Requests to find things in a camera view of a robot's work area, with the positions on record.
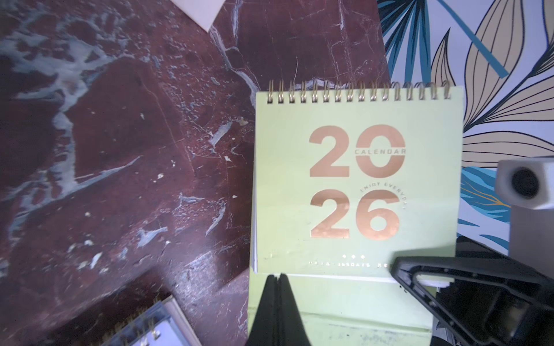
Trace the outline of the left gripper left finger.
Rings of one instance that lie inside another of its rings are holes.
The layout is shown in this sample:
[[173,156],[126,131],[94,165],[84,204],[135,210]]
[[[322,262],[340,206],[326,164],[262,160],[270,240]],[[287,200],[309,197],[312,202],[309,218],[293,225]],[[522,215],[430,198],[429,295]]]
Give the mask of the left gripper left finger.
[[269,275],[246,345],[279,345],[278,308],[278,278]]

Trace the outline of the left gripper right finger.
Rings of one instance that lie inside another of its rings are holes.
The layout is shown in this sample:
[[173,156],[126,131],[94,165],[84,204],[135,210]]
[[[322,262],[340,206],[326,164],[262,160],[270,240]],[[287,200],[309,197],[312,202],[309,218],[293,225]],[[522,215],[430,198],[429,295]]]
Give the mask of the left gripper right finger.
[[277,280],[276,308],[277,345],[310,346],[289,278],[285,274]]

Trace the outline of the green calendar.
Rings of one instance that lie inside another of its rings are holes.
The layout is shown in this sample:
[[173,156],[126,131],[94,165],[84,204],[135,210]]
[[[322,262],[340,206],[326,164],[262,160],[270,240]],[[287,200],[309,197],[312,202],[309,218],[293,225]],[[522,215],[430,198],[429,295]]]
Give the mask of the green calendar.
[[255,106],[249,334],[285,274],[311,345],[428,345],[392,264],[454,256],[464,89],[271,85]]

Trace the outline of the pink calendar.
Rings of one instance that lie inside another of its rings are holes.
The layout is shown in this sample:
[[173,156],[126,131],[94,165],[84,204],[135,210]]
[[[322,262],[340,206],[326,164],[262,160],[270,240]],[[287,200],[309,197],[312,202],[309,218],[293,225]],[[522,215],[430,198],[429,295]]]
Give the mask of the pink calendar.
[[200,28],[208,32],[225,0],[171,0],[171,2]]

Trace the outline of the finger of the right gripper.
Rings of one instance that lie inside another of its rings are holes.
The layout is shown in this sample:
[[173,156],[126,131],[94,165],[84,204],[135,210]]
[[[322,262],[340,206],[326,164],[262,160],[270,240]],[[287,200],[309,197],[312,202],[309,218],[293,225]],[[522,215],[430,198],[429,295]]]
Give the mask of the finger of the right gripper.
[[553,280],[507,257],[399,257],[392,276],[462,345],[552,345]]

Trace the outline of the purple calendar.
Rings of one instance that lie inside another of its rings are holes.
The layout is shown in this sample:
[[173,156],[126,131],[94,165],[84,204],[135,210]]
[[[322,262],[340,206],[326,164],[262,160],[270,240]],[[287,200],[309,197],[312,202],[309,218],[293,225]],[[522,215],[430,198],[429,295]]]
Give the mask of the purple calendar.
[[101,345],[154,346],[195,345],[201,342],[186,319],[174,296],[155,302],[139,311],[115,331],[106,335]]

